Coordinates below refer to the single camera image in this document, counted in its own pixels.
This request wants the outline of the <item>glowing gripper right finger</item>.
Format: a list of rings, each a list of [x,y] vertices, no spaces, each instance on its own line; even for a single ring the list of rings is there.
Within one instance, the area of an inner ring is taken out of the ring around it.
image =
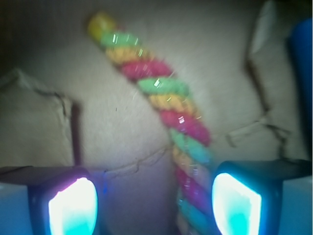
[[[214,177],[212,210],[223,235],[311,235],[312,162],[225,161]]]

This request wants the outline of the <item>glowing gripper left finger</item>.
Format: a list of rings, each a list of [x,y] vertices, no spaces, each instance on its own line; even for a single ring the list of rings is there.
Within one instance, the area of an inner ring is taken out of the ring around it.
[[[81,167],[0,169],[2,235],[92,235],[98,195]]]

